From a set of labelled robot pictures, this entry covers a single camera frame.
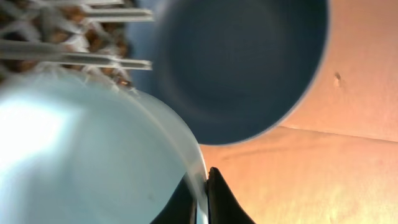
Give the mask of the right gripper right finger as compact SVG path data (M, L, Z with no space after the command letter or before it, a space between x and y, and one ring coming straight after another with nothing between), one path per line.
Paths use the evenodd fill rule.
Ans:
M216 167L212 167L209 171L206 192L211 224L255 224L242 209Z

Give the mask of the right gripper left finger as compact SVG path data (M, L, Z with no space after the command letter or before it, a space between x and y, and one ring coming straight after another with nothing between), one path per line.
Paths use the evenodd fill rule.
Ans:
M196 213L196 200L183 177L166 206L150 224L196 224Z

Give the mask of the light blue bowl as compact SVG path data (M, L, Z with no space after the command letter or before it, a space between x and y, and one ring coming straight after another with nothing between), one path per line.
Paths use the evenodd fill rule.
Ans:
M2 223L151 223L183 177L208 223L198 142L157 98L72 72L2 83Z

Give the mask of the dark blue plate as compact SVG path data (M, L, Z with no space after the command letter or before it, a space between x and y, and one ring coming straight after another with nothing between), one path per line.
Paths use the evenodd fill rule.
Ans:
M137 0L154 22L129 24L138 90L172 108L204 145L254 138L306 95L325 51L327 0Z

